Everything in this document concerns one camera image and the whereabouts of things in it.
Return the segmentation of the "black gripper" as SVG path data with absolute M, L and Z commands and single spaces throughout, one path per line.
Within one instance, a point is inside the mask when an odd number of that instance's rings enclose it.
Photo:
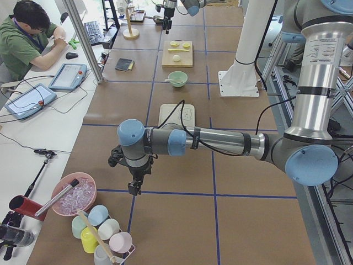
M 133 181 L 127 187 L 133 196 L 141 195 L 141 186 L 146 174 L 151 174 L 154 159 L 158 155 L 145 153 L 141 146 L 117 146 L 112 149 L 108 164 L 115 167 L 117 164 L 126 166 L 133 176 Z
M 175 4 L 167 3 L 167 4 L 156 4 L 156 11 L 160 12 L 161 9 L 164 8 L 164 19 L 162 28 L 166 34 L 169 34 L 169 31 L 172 27 L 172 17 L 174 17 Z

